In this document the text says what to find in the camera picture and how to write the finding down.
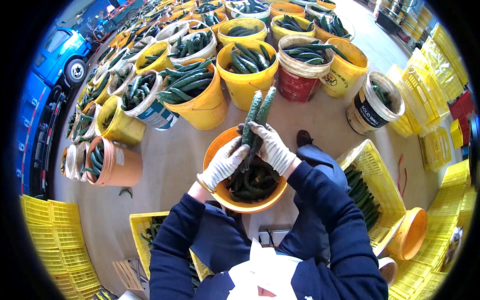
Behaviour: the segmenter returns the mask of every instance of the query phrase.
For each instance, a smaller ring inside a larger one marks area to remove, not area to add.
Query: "glove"
[[[285,146],[278,133],[265,124],[265,127],[259,125],[253,121],[248,122],[250,130],[261,137],[263,140],[262,147],[258,151],[257,155],[273,167],[275,171],[283,176],[283,173],[287,170],[290,164],[295,160],[297,155]],[[242,123],[239,125],[237,132],[243,131],[245,125]]]
[[[202,174],[198,174],[197,179],[214,191],[216,185],[232,175],[247,156],[250,146],[240,144],[241,136],[237,136],[221,147],[207,169]]]

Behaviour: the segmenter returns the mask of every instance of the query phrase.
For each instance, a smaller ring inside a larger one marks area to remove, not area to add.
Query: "navy blue sweater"
[[[313,259],[298,264],[291,284],[298,299],[387,299],[388,287],[362,212],[324,173],[303,161],[288,183],[310,200],[329,235],[330,269]],[[150,299],[226,299],[234,284],[228,272],[207,277],[193,293],[188,248],[198,232],[205,205],[184,194],[165,219],[151,250]]]

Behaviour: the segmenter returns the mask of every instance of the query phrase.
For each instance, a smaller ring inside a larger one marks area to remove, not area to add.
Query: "concrete floor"
[[[386,73],[394,63],[405,68],[411,52],[405,48],[405,44],[389,36],[374,23],[370,9],[352,0],[336,2],[336,13],[350,20],[355,26],[356,37],[353,44],[368,57],[369,71]],[[273,43],[271,36],[267,41]],[[403,154],[405,161],[402,167],[408,170],[405,207],[428,208],[438,190],[445,168],[438,173],[424,171],[417,136],[404,139],[386,126],[365,137],[350,128],[345,110],[362,81],[363,78],[358,80],[344,98],[331,98],[319,91],[311,102],[304,105],[289,103],[277,94],[268,123],[279,132],[291,150],[296,149],[297,131],[306,129],[311,133],[314,143],[334,158],[369,138],[375,143],[394,179],[398,177],[398,160]],[[69,180],[62,176],[60,171],[54,172],[54,199],[79,204],[85,243],[92,263],[102,284],[115,293],[121,295],[125,287],[115,273],[112,262],[138,256],[130,230],[129,215],[169,210],[193,184],[196,173],[202,170],[204,154],[213,139],[224,130],[245,120],[247,113],[233,105],[226,89],[224,94],[228,115],[223,123],[213,130],[199,131],[182,118],[166,132],[147,128],[141,143],[133,148],[141,154],[144,162],[142,178],[132,188],[133,199],[127,195],[119,197],[120,187],[100,188]],[[450,121],[451,119],[446,120],[443,126],[449,128]],[[70,140],[62,139],[59,151],[70,143]],[[458,150],[452,150],[452,158],[449,165],[461,160]],[[61,153],[57,155],[57,166],[60,159]],[[260,227],[290,228],[298,214],[292,201],[293,194],[293,189],[289,187],[283,198],[272,208],[257,214],[244,215],[243,221],[249,236],[258,236]],[[136,294],[147,299],[147,292],[143,294],[137,291]]]

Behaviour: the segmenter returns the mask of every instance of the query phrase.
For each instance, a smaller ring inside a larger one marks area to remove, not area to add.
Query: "shoe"
[[[305,145],[313,143],[313,139],[310,137],[310,134],[306,130],[299,130],[297,133],[297,147],[300,148]]]

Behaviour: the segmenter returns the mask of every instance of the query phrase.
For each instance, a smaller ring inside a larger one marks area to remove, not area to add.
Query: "blue truck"
[[[40,44],[25,81],[16,133],[19,194],[47,190],[46,176],[56,121],[70,91],[87,76],[91,45],[69,28],[55,28]]]

